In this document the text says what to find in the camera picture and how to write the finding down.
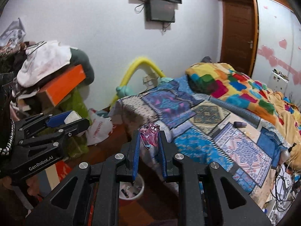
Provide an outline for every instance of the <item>triangular cutout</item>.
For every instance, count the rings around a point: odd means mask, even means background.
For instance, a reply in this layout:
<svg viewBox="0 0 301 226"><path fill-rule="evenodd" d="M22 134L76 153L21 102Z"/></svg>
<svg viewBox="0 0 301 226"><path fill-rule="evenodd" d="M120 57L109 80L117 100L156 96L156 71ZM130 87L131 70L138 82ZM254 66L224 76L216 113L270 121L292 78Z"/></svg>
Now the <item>triangular cutout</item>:
<svg viewBox="0 0 301 226"><path fill-rule="evenodd" d="M230 209L235 209L246 204L243 196L233 187L227 178L221 178L222 186L227 198L228 206Z"/></svg>
<svg viewBox="0 0 301 226"><path fill-rule="evenodd" d="M77 177L72 178L55 197L51 200L51 204L61 209L67 209L77 182Z"/></svg>

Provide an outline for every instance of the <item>white plastic bag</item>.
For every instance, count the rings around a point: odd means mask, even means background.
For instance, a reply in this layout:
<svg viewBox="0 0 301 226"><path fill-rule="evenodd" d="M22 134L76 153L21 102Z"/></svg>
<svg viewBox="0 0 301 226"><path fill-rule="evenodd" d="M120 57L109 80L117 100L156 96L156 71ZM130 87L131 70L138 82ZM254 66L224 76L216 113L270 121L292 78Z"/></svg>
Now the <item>white plastic bag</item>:
<svg viewBox="0 0 301 226"><path fill-rule="evenodd" d="M92 125L86 131L87 145L93 145L104 141L109 137L109 133L113 129L111 118L103 118L98 116L96 110L89 109L89 116Z"/></svg>

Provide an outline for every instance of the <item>door handle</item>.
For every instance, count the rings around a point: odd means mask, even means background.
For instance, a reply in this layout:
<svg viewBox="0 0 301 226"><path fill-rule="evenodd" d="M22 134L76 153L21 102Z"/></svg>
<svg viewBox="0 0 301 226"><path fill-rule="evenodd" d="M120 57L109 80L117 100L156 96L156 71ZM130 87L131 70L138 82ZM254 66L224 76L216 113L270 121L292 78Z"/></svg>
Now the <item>door handle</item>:
<svg viewBox="0 0 301 226"><path fill-rule="evenodd" d="M250 48L253 49L253 41L248 41L248 43L250 44Z"/></svg>

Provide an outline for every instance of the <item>pink keychain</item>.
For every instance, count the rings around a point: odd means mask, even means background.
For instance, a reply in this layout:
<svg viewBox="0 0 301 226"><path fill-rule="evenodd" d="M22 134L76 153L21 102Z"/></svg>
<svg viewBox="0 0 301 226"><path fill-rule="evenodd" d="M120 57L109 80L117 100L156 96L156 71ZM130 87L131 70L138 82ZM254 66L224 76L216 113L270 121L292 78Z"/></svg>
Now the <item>pink keychain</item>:
<svg viewBox="0 0 301 226"><path fill-rule="evenodd" d="M145 124L139 129L140 138L146 149L150 149L151 145L158 147L158 133L160 131L160 125L150 122Z"/></svg>

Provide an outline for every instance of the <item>long yellow balloon arch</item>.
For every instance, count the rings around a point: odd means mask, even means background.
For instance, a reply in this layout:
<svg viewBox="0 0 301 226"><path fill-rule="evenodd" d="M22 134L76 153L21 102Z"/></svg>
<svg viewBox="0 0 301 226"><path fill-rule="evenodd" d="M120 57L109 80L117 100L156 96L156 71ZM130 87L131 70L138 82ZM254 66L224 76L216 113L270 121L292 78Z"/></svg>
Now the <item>long yellow balloon arch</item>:
<svg viewBox="0 0 301 226"><path fill-rule="evenodd" d="M148 66L150 66L160 77L166 77L165 74L158 68L157 65L155 65L154 62L152 62L151 60L149 60L148 58L145 57L139 57L137 59L135 59L135 61L131 64L130 68L127 70L126 74L124 75L120 87L123 87L125 85L127 85L127 83L129 82L130 78L132 77L132 75L134 74L136 68L141 65L141 64L147 64ZM117 94L114 96L112 102L111 102L111 106L113 106L113 104L118 100L118 96Z"/></svg>

